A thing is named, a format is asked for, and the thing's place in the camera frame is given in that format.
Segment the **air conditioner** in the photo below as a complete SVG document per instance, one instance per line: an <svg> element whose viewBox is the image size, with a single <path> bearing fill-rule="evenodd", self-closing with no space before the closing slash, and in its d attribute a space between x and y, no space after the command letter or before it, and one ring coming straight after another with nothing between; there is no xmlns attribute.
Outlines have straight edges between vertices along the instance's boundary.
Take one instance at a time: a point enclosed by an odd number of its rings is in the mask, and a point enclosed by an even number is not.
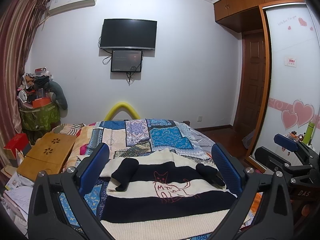
<svg viewBox="0 0 320 240"><path fill-rule="evenodd" d="M65 11L94 6L97 0L52 0L49 14L55 15Z"/></svg>

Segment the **wooden floor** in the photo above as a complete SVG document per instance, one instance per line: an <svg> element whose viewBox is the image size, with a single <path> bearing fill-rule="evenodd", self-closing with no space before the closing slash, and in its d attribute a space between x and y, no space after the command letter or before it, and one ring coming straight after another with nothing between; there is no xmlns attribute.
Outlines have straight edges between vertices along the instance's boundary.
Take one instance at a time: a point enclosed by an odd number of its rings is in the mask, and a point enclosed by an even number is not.
<svg viewBox="0 0 320 240"><path fill-rule="evenodd" d="M221 143L227 151L239 160L243 160L247 149L242 144L243 137L232 128L202 132L216 143Z"/></svg>

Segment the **cat tail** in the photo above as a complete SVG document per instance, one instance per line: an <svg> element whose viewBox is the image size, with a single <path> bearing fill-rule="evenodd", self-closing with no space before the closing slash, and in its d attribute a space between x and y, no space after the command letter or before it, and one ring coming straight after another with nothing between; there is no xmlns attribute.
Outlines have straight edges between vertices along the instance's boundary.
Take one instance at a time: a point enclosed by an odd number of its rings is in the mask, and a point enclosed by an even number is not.
<svg viewBox="0 0 320 240"><path fill-rule="evenodd" d="M190 187L190 181L187 179L183 179L183 180L187 183L187 185L183 189Z"/></svg>

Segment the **green thermos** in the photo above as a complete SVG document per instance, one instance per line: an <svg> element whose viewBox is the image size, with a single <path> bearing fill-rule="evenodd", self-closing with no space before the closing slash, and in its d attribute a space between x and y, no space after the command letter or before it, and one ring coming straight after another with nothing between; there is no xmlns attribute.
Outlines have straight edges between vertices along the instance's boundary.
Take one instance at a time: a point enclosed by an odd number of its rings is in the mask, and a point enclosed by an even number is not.
<svg viewBox="0 0 320 240"><path fill-rule="evenodd" d="M309 122L306 134L304 135L304 138L303 138L303 141L302 141L306 145L309 145L309 142L310 142L314 127L315 127L315 124L312 123L312 122Z"/></svg>

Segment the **black and white sweater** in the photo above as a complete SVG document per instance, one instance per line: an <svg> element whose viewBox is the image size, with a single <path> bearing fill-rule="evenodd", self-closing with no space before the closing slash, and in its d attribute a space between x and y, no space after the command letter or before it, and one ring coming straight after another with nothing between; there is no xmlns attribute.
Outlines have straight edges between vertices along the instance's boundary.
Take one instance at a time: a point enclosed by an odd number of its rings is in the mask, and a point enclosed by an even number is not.
<svg viewBox="0 0 320 240"><path fill-rule="evenodd" d="M216 174L215 165L197 164L169 149L115 158L100 175L111 177L101 223L117 240L210 233L236 199Z"/></svg>

